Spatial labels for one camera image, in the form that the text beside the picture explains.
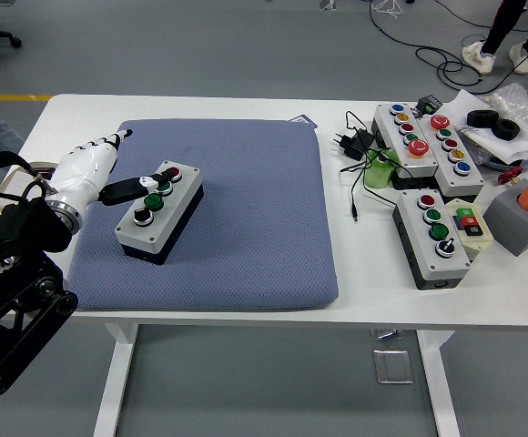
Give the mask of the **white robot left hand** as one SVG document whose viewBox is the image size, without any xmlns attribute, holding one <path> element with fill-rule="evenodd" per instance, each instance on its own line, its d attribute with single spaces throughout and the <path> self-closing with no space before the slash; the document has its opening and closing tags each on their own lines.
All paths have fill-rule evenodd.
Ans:
<svg viewBox="0 0 528 437">
<path fill-rule="evenodd" d="M 63 156 L 50 179 L 51 192 L 46 195 L 46 200 L 76 210 L 95 201 L 114 206 L 142 198 L 168 183 L 176 175 L 174 170 L 108 182 L 117 163 L 118 149 L 131 134 L 130 129 L 121 130 L 78 146 Z"/>
</svg>

